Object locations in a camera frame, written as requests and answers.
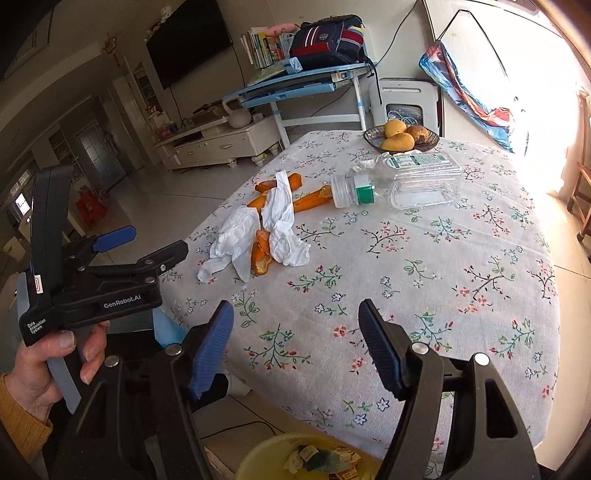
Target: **pink stuffed toy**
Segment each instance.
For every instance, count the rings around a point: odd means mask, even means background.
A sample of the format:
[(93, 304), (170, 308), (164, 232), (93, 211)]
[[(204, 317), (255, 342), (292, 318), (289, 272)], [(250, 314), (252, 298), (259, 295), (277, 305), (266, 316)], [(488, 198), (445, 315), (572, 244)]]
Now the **pink stuffed toy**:
[(295, 23), (282, 23), (274, 27), (267, 28), (263, 33), (269, 37), (278, 37), (282, 33), (296, 33), (300, 27)]

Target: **blue desk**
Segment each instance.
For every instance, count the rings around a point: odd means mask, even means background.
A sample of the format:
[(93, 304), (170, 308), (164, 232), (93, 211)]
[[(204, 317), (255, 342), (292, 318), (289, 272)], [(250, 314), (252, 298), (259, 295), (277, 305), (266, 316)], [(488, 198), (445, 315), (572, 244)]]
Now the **blue desk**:
[[(240, 104), (247, 108), (270, 104), (275, 123), (277, 123), (277, 128), (281, 134), (281, 140), (285, 148), (287, 148), (290, 141), (285, 131), (286, 127), (334, 122), (359, 122), (361, 124), (361, 130), (366, 130), (365, 111), (359, 88), (359, 77), (365, 75), (368, 71), (369, 66), (366, 63), (353, 63), (351, 65), (306, 70), (257, 83), (230, 95), (226, 95), (223, 100), (238, 98)], [(356, 107), (359, 113), (309, 116), (283, 120), (281, 112), (277, 108), (278, 101), (316, 95), (318, 93), (334, 92), (339, 88), (351, 85), (351, 83), (355, 88)]]

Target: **fruit bowl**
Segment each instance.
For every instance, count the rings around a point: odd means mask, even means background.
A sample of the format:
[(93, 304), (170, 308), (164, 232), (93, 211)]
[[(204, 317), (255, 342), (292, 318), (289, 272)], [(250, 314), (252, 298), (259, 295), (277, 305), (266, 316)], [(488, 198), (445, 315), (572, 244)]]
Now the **fruit bowl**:
[[(439, 143), (439, 135), (429, 130), (428, 128), (426, 128), (426, 130), (429, 131), (429, 136), (427, 140), (424, 142), (416, 142), (414, 144), (415, 150), (426, 152), (431, 150), (433, 147), (435, 147), (435, 145)], [(384, 150), (383, 148), (380, 148), (382, 142), (386, 140), (386, 137), (384, 136), (383, 125), (378, 125), (377, 127), (367, 129), (365, 132), (363, 132), (363, 138), (368, 144), (370, 144), (372, 147), (374, 147), (376, 150), (379, 150), (380, 152), (400, 153), (397, 151)]]

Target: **finger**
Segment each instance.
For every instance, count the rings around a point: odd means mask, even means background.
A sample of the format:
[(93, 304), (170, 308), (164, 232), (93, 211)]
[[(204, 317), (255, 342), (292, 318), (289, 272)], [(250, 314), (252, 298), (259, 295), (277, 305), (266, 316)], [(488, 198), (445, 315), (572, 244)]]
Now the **finger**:
[(90, 362), (100, 352), (103, 352), (107, 346), (107, 335), (105, 327), (97, 323), (92, 327), (92, 333), (86, 339), (86, 343), (82, 348), (82, 354), (87, 362)]
[(99, 354), (96, 355), (92, 360), (82, 365), (82, 369), (80, 370), (80, 378), (85, 384), (89, 385), (90, 382), (92, 382), (92, 379), (95, 377), (104, 361), (105, 352), (102, 351), (99, 352)]
[(54, 332), (46, 335), (31, 346), (22, 346), (19, 350), (22, 360), (27, 365), (37, 365), (50, 358), (61, 358), (69, 355), (76, 348), (76, 337), (71, 330)]

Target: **plastic bottle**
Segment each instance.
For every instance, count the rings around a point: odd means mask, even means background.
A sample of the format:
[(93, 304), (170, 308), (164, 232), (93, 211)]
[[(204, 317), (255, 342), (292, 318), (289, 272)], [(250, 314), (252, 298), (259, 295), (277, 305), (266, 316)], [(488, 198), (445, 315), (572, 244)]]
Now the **plastic bottle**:
[(382, 154), (347, 175), (332, 175), (330, 186), (337, 208), (379, 203), (405, 210), (454, 201), (461, 171), (446, 153)]
[(365, 173), (332, 175), (330, 188), (337, 208), (374, 202), (374, 185)]

